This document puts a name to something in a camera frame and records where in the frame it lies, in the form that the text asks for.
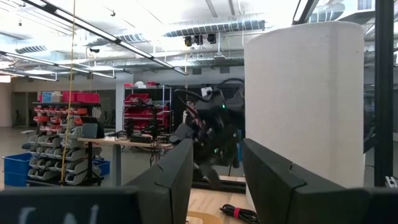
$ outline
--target spotlight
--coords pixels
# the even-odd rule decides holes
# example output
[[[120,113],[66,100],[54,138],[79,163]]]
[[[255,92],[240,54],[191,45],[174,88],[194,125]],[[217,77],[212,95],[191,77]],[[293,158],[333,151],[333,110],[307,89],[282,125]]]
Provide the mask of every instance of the spotlight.
[[[195,44],[197,45],[202,45],[203,44],[203,36],[202,35],[195,35],[193,36],[193,41],[195,42]]]
[[[99,53],[100,50],[99,50],[99,49],[90,49],[90,52],[91,52],[91,53],[92,53],[92,52],[94,52],[94,53]]]
[[[192,37],[185,37],[185,46],[191,47],[192,46]]]
[[[216,34],[209,34],[209,35],[207,36],[207,41],[208,41],[209,43],[211,43],[211,44],[217,43]]]

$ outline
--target cable bundle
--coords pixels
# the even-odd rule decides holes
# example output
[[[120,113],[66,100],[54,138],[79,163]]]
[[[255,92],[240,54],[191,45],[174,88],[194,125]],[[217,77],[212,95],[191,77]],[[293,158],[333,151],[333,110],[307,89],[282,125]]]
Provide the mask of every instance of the cable bundle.
[[[226,215],[235,217],[236,219],[242,220],[248,224],[260,223],[257,213],[252,210],[235,208],[234,206],[229,204],[223,205],[223,207],[220,208],[220,210]]]

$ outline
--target blue crate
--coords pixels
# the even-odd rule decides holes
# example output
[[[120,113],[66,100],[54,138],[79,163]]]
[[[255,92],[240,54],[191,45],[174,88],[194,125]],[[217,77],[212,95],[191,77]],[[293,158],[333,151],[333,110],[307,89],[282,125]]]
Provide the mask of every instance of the blue crate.
[[[26,187],[27,174],[13,174],[4,172],[4,185],[13,187]]]
[[[105,176],[109,174],[109,171],[111,169],[111,161],[103,161],[99,159],[94,159],[93,164],[96,167],[99,167],[101,169],[101,174],[100,176]]]
[[[27,175],[30,169],[29,161],[31,157],[30,153],[4,156],[4,172]]]

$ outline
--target wooden tabletop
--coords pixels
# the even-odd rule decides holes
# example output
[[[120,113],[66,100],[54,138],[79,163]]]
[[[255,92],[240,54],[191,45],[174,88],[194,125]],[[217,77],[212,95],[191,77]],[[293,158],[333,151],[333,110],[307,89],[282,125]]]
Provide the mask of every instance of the wooden tabletop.
[[[225,177],[220,176],[224,180],[235,180],[244,182],[244,177]],[[242,221],[236,220],[233,217],[226,216],[220,208],[230,204],[239,208],[246,208],[254,210],[246,200],[246,195],[236,193],[218,192],[215,190],[201,190],[191,189],[189,198],[188,210],[193,212],[203,212],[219,217],[224,224],[243,224]],[[187,220],[190,224],[200,224],[201,221],[197,218],[188,217]]]
[[[88,138],[78,138],[78,141],[84,142],[95,142],[98,144],[105,145],[121,145],[121,146],[136,146],[136,147],[151,147],[149,143],[141,143],[141,142],[131,142],[130,140],[115,140],[115,137],[105,137],[100,139],[88,139]],[[160,143],[160,147],[171,147],[171,144]]]

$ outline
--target shelving unit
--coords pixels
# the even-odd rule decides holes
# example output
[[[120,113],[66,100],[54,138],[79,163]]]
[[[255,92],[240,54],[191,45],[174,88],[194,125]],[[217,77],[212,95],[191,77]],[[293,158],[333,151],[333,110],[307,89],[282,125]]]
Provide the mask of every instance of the shelving unit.
[[[82,135],[80,116],[92,116],[99,103],[71,103],[70,133],[66,142],[68,103],[35,102],[37,132],[28,142],[33,155],[28,173],[28,185],[93,185],[101,184],[101,170],[93,165],[93,151],[77,141]],[[62,156],[65,152],[65,181],[61,183]]]
[[[130,90],[131,94],[126,96],[126,90]],[[151,98],[149,93],[143,93],[145,90],[162,91],[162,99],[155,100]],[[165,85],[147,86],[146,88],[124,87],[123,98],[123,124],[125,120],[133,119],[135,121],[134,130],[140,130],[145,128],[149,124],[149,121],[154,119],[154,115],[150,109],[136,106],[137,99],[140,98],[144,103],[155,106],[157,109],[156,120],[158,125],[165,127],[171,133],[173,123],[171,87]]]

